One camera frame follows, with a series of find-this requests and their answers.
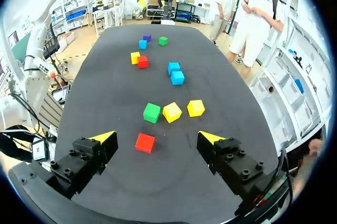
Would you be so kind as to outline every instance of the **backpack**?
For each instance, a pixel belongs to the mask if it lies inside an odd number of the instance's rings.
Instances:
[[[276,9],[277,9],[277,4],[278,4],[279,0],[273,0],[273,12],[274,12],[274,16],[273,19],[276,20]]]

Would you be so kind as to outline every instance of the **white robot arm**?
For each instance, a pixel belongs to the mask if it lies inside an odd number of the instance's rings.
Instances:
[[[24,68],[13,56],[5,35],[4,21],[1,25],[0,39],[13,79],[12,94],[0,99],[0,131],[2,132],[14,125],[34,127],[36,123],[46,130],[51,127],[58,128],[63,109],[47,91],[56,70],[43,61],[44,41],[52,20],[50,9],[55,1],[57,0],[48,0],[47,5],[39,10],[35,9],[34,15],[30,15],[34,29],[28,41]],[[44,67],[48,69],[45,72],[29,70]]]

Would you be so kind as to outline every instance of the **hand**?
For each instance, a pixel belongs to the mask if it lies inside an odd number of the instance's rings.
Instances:
[[[243,7],[243,10],[245,10],[247,13],[251,13],[252,10],[251,8],[248,6],[248,4],[246,2],[242,2],[242,7]]]
[[[316,156],[323,148],[324,142],[318,139],[312,139],[309,143],[309,156]]]
[[[257,7],[252,8],[252,12],[253,12],[255,15],[261,16],[261,17],[263,17],[263,16],[265,15],[265,11],[263,11],[263,10],[257,8]]]

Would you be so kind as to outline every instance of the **red cube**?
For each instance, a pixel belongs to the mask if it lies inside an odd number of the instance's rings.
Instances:
[[[138,68],[147,68],[148,67],[148,61],[146,56],[140,56],[138,59]]]
[[[155,137],[140,133],[136,142],[136,149],[151,153]]]

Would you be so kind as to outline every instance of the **floor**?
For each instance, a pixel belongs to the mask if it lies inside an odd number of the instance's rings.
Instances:
[[[150,24],[150,23],[151,21],[147,19],[126,20],[125,23],[123,23],[123,25],[139,25],[139,24]],[[197,23],[187,24],[187,23],[180,23],[180,22],[177,22],[176,24],[180,26],[197,28],[206,37],[209,37],[210,32],[212,30],[212,26],[206,25],[206,24],[197,24]],[[72,30],[72,32],[75,33],[76,39],[71,44],[69,44],[63,52],[56,55],[57,59],[60,62],[62,62],[63,60],[68,61],[67,63],[68,73],[64,73],[64,76],[67,77],[68,79],[75,79],[81,67],[82,62],[85,60],[87,54],[89,53],[92,46],[95,44],[97,40],[94,26],[92,27],[84,26],[82,28]],[[222,33],[217,40],[217,44],[219,45],[219,50],[224,54],[224,56],[229,51],[229,45],[231,41],[232,41],[232,37],[225,33]],[[233,63],[233,67],[238,72],[241,70],[241,65],[238,65],[236,63]],[[250,81],[250,79],[257,73],[259,68],[260,68],[260,65],[257,62],[255,62],[252,68],[252,71],[246,80],[247,82]],[[10,168],[19,164],[20,161],[10,158],[8,156],[5,156],[4,154],[0,152],[0,163],[5,173],[8,174],[8,171],[10,170]]]

